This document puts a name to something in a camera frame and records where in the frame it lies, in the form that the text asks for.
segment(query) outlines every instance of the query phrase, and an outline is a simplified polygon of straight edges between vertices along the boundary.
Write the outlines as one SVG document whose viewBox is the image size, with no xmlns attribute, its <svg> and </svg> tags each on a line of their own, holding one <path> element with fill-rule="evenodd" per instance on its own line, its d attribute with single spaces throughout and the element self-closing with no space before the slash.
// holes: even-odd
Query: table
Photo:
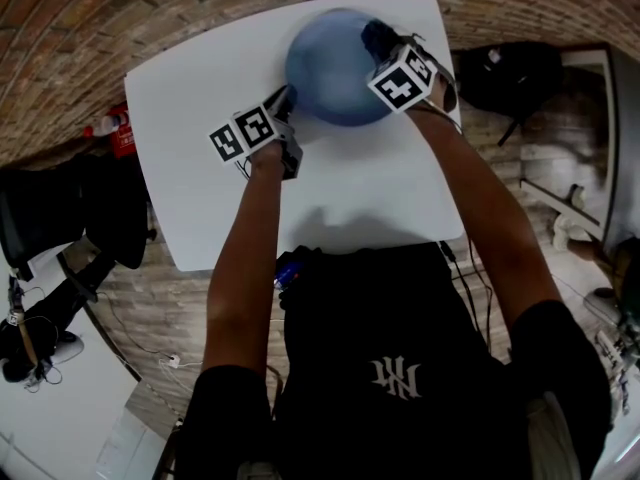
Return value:
<svg viewBox="0 0 640 480">
<path fill-rule="evenodd" d="M 246 184 L 233 165 L 221 165 L 208 134 L 280 87 L 293 38 L 335 8 L 420 34 L 453 73 L 436 0 L 317 0 L 210 30 L 127 74 L 142 171 L 180 270 L 214 267 Z M 451 116 L 460 124 L 458 107 Z M 278 254 L 298 245 L 337 253 L 462 234 L 442 171 L 407 116 L 342 128 L 294 111 L 291 124 L 304 158 L 298 179 L 283 183 Z"/>
<path fill-rule="evenodd" d="M 574 224 L 602 242 L 605 252 L 613 257 L 620 243 L 640 237 L 640 64 L 609 45 L 563 52 L 562 63 L 603 68 L 609 124 L 606 217 L 599 221 L 527 179 L 522 179 L 520 186 L 569 216 Z"/>
</svg>

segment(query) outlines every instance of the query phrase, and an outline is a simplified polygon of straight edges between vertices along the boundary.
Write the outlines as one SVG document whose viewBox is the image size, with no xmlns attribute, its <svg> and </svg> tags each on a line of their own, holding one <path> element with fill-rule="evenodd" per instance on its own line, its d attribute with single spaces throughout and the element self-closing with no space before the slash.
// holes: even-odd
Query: sleeve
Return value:
<svg viewBox="0 0 640 480">
<path fill-rule="evenodd" d="M 611 420 L 606 373 L 593 345 L 558 301 L 536 304 L 511 331 L 513 368 L 526 401 L 552 393 L 566 420 L 580 465 L 590 478 Z"/>
<path fill-rule="evenodd" d="M 245 462 L 269 462 L 271 415 L 265 381 L 239 366 L 200 374 L 180 430 L 176 478 L 236 480 Z"/>
</svg>

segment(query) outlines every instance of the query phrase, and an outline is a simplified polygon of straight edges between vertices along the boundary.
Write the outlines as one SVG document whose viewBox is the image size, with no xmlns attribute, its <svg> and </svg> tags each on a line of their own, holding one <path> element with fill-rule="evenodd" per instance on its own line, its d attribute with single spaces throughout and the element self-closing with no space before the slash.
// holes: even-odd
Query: white table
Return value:
<svg viewBox="0 0 640 480">
<path fill-rule="evenodd" d="M 341 7 L 420 34 L 453 72 L 436 0 L 318 0 L 210 30 L 127 74 L 142 170 L 180 270 L 213 268 L 246 185 L 233 165 L 221 165 L 208 133 L 280 87 L 298 31 Z M 458 108 L 451 115 L 460 123 Z M 283 184 L 279 254 L 298 245 L 350 252 L 462 234 L 433 152 L 405 115 L 341 128 L 294 112 L 291 124 L 304 158 L 298 179 Z"/>
</svg>

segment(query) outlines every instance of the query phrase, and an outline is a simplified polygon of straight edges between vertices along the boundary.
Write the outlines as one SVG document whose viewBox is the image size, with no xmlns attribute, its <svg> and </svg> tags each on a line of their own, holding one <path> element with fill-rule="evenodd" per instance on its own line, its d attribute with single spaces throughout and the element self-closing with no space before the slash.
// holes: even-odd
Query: t-shirt logo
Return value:
<svg viewBox="0 0 640 480">
<path fill-rule="evenodd" d="M 370 361 L 375 365 L 376 373 L 378 374 L 378 378 L 371 382 L 380 386 L 389 386 L 387 393 L 399 396 L 403 400 L 407 400 L 405 393 L 408 393 L 411 398 L 421 398 L 416 387 L 416 370 L 420 365 L 409 366 L 405 374 L 404 358 L 402 356 L 398 356 L 395 359 L 395 371 L 391 358 L 383 357 L 382 359 L 384 364 L 381 361 Z"/>
</svg>

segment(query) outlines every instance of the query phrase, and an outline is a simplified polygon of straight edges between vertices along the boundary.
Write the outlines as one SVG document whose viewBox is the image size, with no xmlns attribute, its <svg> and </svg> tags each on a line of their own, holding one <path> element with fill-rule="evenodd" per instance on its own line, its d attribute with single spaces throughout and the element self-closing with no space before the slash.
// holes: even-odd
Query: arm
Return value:
<svg viewBox="0 0 640 480">
<path fill-rule="evenodd" d="M 487 163 L 445 118 L 416 109 L 407 114 L 438 159 L 507 327 L 537 302 L 561 301 L 524 210 Z"/>
<path fill-rule="evenodd" d="M 282 149 L 273 142 L 251 159 L 251 178 L 211 276 L 202 370 L 236 365 L 265 375 L 273 301 Z"/>
</svg>

